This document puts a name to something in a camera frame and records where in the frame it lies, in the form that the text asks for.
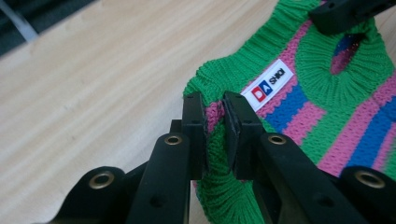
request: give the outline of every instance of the blue logo square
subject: blue logo square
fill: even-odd
[[[273,91],[273,89],[270,87],[270,85],[268,85],[265,80],[260,83],[259,87],[260,89],[262,89],[265,95],[269,95]]]

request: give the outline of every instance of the light wood surface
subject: light wood surface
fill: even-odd
[[[51,220],[88,171],[149,158],[205,61],[276,1],[99,1],[0,59],[0,223]],[[396,63],[396,9],[377,25]],[[191,191],[191,223],[207,223]]]

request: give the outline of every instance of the knitted sweater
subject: knitted sweater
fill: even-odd
[[[375,22],[322,35],[307,17],[318,4],[280,0],[240,50],[205,63],[184,91],[204,96],[211,171],[197,181],[197,195],[212,223],[263,223],[251,182],[229,173],[221,99],[278,59],[294,76],[257,111],[265,130],[291,137],[332,175],[363,165],[396,179],[396,72]]]

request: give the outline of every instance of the green knitted fabric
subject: green knitted fabric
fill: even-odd
[[[301,27],[309,28],[299,43],[295,58],[291,59],[295,61],[299,82],[296,86],[301,86],[306,98],[317,105],[322,114],[299,145],[314,163],[323,159],[356,108],[371,99],[378,87],[392,75],[394,66],[387,56],[374,21],[348,32],[364,33],[366,38],[359,48],[359,54],[346,70],[337,76],[331,74],[329,67],[333,50],[342,35],[323,36],[314,26],[309,26],[307,12],[318,4],[317,0],[280,0],[270,20],[240,50],[228,57],[205,63],[183,92],[187,95],[200,91],[207,109],[214,108],[214,117],[219,119],[209,133],[210,173],[197,181],[198,198],[212,223],[263,223],[252,183],[236,180],[229,173],[224,120],[217,102],[225,91],[241,92],[282,52],[288,50],[289,42]],[[270,118],[262,117],[262,124],[267,132],[284,133],[284,130],[278,129],[282,124],[276,124]],[[391,148],[384,173],[396,178],[396,141],[393,141]]]

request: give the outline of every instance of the white label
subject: white label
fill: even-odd
[[[254,111],[258,111],[288,83],[292,76],[290,69],[278,59],[241,94],[247,98]]]

